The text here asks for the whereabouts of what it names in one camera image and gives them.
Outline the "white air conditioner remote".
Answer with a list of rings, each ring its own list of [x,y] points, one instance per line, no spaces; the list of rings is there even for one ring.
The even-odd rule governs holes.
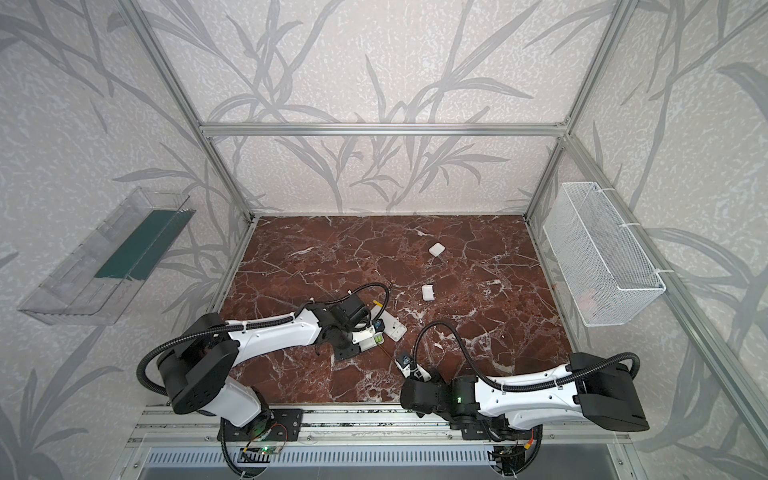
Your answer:
[[[376,335],[382,335],[384,337],[384,333],[377,332],[374,327],[369,327],[359,332],[353,332],[352,343],[356,345],[361,352],[365,352],[378,346],[374,342],[374,337]]]

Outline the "white remote control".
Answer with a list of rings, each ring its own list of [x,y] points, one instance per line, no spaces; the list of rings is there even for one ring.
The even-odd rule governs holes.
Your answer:
[[[394,342],[399,342],[405,336],[406,326],[383,308],[374,305],[371,314],[376,320],[381,319],[384,322],[386,326],[384,334]]]

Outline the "white battery cover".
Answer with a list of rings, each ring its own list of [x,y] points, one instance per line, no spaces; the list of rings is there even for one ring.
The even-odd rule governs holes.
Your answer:
[[[436,299],[434,286],[431,284],[421,286],[422,299],[430,302]]]
[[[446,247],[439,242],[436,242],[433,244],[429,249],[428,252],[431,256],[437,258],[439,257],[444,251],[446,250]]]

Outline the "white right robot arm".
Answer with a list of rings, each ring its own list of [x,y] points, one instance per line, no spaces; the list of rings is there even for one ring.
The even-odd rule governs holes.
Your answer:
[[[650,425],[634,386],[640,359],[631,352],[602,358],[572,353],[555,368],[508,377],[465,375],[447,382],[406,377],[400,404],[418,415],[437,415],[452,428],[497,419],[514,431],[559,421],[588,420],[607,431],[644,432]]]

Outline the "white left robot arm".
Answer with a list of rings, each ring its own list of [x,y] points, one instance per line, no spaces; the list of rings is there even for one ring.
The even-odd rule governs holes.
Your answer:
[[[376,343],[380,326],[380,317],[352,293],[264,319],[224,321],[206,314],[148,358],[157,361],[162,393],[176,414],[205,411],[251,428],[268,420],[268,408],[253,388],[230,376],[234,367],[275,351],[324,344],[336,359],[349,359],[363,352],[363,343]]]

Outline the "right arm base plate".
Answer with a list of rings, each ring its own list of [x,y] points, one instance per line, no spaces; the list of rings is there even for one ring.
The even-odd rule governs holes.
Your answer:
[[[479,411],[478,403],[459,403],[444,415],[453,430],[459,430],[464,440],[490,440],[505,442],[526,440],[538,442],[543,436],[543,426],[518,430],[510,426],[505,416],[488,417]]]

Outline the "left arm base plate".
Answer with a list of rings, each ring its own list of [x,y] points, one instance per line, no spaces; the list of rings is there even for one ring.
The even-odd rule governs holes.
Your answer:
[[[224,442],[295,442],[301,430],[304,411],[299,408],[278,408],[260,413],[243,427],[223,420],[217,439]]]

